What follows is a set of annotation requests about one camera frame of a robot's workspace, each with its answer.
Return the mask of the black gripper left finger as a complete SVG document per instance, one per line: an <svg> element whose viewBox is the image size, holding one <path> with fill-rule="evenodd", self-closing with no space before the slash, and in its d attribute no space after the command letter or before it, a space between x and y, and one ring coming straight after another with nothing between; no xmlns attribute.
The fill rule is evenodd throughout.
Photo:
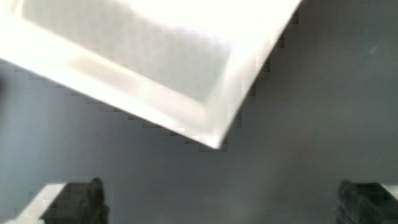
<svg viewBox="0 0 398 224"><path fill-rule="evenodd" d="M108 224L101 179L46 184L10 224Z"/></svg>

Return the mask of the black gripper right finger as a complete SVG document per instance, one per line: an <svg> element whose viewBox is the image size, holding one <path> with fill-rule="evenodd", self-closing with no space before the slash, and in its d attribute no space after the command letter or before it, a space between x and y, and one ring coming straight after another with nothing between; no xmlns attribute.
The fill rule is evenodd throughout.
<svg viewBox="0 0 398 224"><path fill-rule="evenodd" d="M341 181L335 224L398 224L398 185Z"/></svg>

